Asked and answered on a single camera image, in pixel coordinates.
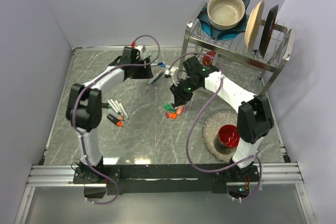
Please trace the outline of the green highlighter cap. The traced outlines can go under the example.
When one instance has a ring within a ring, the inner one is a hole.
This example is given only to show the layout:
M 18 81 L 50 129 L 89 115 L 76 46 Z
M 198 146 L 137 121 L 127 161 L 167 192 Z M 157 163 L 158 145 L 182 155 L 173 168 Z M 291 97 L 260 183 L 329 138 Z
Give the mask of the green highlighter cap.
M 171 109 L 171 106 L 169 104 L 165 104 L 164 107 L 165 107 L 166 110 L 170 110 Z

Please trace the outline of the orange highlighter cap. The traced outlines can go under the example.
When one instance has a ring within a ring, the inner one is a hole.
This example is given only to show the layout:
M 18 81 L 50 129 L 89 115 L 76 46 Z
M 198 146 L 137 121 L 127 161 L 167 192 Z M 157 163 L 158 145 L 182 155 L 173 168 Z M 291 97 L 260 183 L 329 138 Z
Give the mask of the orange highlighter cap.
M 169 114 L 169 117 L 172 118 L 172 119 L 175 119 L 175 118 L 177 117 L 177 114 L 174 113 L 174 112 L 171 112 L 171 113 Z

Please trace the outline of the dark blue pen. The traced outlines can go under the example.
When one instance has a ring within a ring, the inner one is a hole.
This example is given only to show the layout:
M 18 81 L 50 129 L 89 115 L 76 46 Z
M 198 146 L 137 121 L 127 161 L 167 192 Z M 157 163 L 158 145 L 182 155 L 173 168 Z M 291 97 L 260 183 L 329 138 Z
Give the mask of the dark blue pen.
M 157 82 L 161 77 L 163 76 L 163 73 L 160 73 L 152 82 L 151 84 L 154 84 L 155 82 Z

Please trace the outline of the green capped marker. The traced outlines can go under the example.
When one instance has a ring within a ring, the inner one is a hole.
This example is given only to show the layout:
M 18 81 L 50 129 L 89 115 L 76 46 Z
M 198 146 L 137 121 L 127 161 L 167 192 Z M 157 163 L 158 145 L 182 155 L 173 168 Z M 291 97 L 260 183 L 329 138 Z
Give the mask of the green capped marker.
M 115 106 L 114 103 L 110 99 L 107 99 L 107 102 L 110 104 L 110 106 L 114 109 L 116 113 L 119 113 L 117 106 Z
M 114 106 L 114 108 L 115 108 L 115 111 L 116 111 L 118 114 L 123 115 L 122 110 L 119 108 L 118 103 L 115 102 L 115 100 L 113 100 L 113 99 L 111 99 L 110 101 L 111 101 L 111 103 L 113 104 L 113 106 Z

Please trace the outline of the black green highlighter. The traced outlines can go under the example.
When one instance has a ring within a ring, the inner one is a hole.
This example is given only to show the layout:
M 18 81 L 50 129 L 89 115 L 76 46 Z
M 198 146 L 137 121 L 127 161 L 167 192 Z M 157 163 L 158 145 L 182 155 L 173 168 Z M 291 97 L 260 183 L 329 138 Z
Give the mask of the black green highlighter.
M 102 103 L 102 108 L 108 109 L 110 107 L 109 103 Z

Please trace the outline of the black orange highlighter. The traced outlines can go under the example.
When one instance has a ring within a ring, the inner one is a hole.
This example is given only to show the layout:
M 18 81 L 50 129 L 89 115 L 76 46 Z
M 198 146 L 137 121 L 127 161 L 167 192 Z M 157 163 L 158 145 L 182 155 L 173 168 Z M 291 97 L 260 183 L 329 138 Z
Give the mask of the black orange highlighter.
M 107 115 L 107 119 L 108 119 L 110 122 L 112 122 L 114 125 L 119 126 L 119 127 L 123 127 L 121 120 L 117 119 L 117 118 L 114 117 L 113 115 L 108 114 L 108 115 Z

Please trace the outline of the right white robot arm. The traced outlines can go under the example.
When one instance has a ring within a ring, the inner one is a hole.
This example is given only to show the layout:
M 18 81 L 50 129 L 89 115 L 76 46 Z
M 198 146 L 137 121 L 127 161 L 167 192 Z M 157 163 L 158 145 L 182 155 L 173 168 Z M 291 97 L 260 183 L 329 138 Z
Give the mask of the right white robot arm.
M 165 75 L 171 77 L 170 90 L 174 96 L 173 106 L 186 105 L 194 91 L 204 88 L 220 97 L 237 112 L 237 130 L 240 136 L 232 157 L 231 178 L 242 181 L 248 175 L 248 168 L 256 158 L 257 149 L 274 126 L 269 100 L 264 94 L 253 94 L 229 80 L 222 70 L 213 65 L 202 65 L 196 56 L 183 62 L 187 77 L 178 78 L 178 69 L 170 65 Z

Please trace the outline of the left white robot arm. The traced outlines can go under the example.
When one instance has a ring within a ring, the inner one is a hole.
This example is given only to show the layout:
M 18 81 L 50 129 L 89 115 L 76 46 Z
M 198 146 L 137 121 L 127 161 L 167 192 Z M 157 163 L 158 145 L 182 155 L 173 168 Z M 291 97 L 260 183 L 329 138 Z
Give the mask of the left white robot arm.
M 145 47 L 124 47 L 123 52 L 92 80 L 70 88 L 66 118 L 76 130 L 81 146 L 80 162 L 90 165 L 85 176 L 93 183 L 104 177 L 100 167 L 103 157 L 98 144 L 98 126 L 102 119 L 102 102 L 112 88 L 124 80 L 153 77 L 150 57 L 144 56 Z

